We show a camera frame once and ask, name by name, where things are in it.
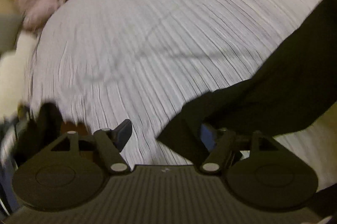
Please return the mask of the grey cushion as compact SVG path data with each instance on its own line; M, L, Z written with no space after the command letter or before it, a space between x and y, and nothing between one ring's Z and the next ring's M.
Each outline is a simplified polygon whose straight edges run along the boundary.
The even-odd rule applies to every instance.
M18 14L1 14L0 16L0 52L1 55L15 48L21 31L23 17Z

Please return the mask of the white plush cushion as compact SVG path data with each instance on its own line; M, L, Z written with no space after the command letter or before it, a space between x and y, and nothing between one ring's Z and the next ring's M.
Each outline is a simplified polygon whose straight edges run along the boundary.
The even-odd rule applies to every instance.
M1 120L12 117L27 101L28 71L37 44L35 35L21 31L16 49L1 56Z

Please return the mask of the black pants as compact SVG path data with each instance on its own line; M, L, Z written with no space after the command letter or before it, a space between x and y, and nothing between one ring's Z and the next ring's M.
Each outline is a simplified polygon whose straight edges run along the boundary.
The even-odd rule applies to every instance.
M336 102L336 0L322 0L248 80L186 103L157 140L200 166L204 124L241 135L301 131Z

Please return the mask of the white striped duvet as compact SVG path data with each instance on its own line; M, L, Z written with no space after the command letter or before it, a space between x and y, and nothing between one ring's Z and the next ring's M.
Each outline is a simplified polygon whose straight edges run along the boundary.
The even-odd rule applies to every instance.
M200 166L208 150L158 137L183 105L249 79L320 0L69 0L44 27L27 92L92 131L130 119L123 158Z

